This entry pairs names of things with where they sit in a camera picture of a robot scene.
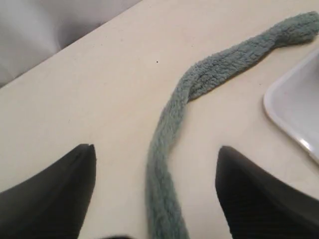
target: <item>green terry cloth strip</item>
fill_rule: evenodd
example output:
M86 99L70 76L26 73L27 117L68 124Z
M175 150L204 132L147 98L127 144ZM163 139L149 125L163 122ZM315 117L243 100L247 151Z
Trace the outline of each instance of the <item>green terry cloth strip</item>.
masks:
M277 47L311 42L318 31L319 15L316 12L300 14L239 45L207 57L182 76L161 113L148 151L146 207L151 239L189 238L166 163L187 102L254 66Z

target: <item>white tabletop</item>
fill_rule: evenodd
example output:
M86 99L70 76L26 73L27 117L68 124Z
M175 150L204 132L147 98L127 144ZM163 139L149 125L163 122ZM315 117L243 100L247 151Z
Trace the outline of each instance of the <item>white tabletop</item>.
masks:
M144 0L0 90L0 191L93 143L97 182L80 239L147 238L146 153L160 112L196 61L310 10L317 0ZM231 238L214 189L230 145L319 198L319 168L266 117L262 97L314 43L275 50L191 102L171 156L193 239Z

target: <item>white tray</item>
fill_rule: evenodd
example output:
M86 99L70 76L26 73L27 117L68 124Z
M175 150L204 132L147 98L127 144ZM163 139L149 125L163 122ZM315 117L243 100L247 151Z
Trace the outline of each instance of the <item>white tray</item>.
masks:
M270 86L264 106L269 118L319 163L319 49Z

